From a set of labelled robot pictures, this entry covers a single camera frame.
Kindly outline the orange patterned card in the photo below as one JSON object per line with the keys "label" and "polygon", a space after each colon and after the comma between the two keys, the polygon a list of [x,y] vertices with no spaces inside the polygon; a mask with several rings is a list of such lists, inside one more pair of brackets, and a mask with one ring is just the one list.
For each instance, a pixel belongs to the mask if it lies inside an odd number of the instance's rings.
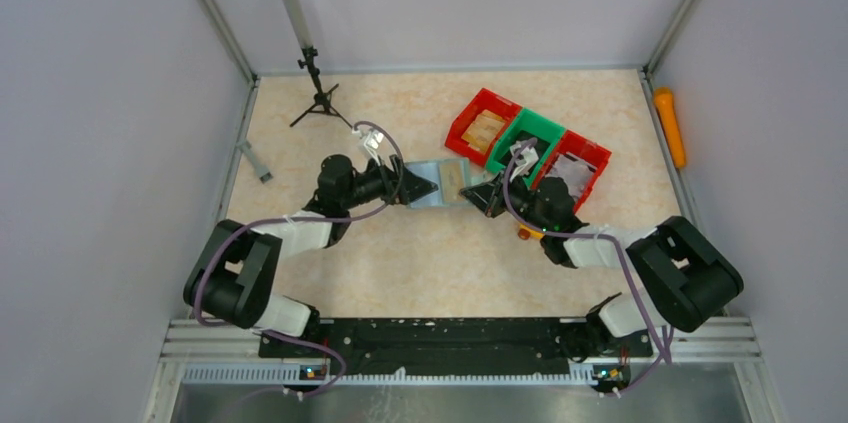
{"label": "orange patterned card", "polygon": [[438,166],[439,186],[445,205],[467,206],[468,201],[459,195],[467,186],[468,165],[465,159],[444,161]]}

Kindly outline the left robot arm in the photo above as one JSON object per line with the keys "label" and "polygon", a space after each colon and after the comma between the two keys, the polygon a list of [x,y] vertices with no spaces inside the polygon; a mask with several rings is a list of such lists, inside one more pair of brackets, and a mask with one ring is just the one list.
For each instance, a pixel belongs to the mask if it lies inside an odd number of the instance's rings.
{"label": "left robot arm", "polygon": [[337,244],[354,222],[352,209],[379,200],[407,205],[437,192],[435,182],[413,173],[393,155],[370,160],[358,171],[341,154],[325,158],[312,198],[298,212],[241,224],[216,224],[183,288],[197,319],[242,329],[302,337],[318,310],[272,292],[278,264],[301,253]]}

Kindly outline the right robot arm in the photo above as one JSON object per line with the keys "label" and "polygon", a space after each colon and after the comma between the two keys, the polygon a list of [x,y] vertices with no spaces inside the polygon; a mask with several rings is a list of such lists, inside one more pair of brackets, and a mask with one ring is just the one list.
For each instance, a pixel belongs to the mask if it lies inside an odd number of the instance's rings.
{"label": "right robot arm", "polygon": [[530,189],[522,178],[498,173],[459,194],[489,218],[510,213],[540,231],[540,246],[555,265],[623,271],[630,293],[595,305],[578,333],[600,348],[655,326],[692,333],[744,290],[739,271],[683,216],[642,230],[590,225],[577,217],[576,201],[557,177]]}

